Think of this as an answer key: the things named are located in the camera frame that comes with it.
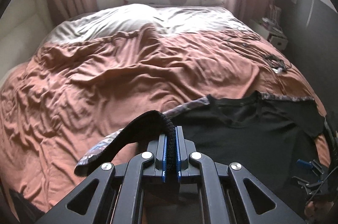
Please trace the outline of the person's right hand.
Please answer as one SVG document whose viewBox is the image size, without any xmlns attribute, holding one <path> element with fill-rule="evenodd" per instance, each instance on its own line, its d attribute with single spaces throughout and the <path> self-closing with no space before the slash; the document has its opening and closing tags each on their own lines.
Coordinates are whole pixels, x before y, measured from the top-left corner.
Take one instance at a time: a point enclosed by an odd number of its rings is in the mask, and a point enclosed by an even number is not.
<svg viewBox="0 0 338 224">
<path fill-rule="evenodd" d="M 322 221 L 331 210 L 333 202 L 310 201 L 305 206 L 304 214 L 307 219 Z"/>
</svg>

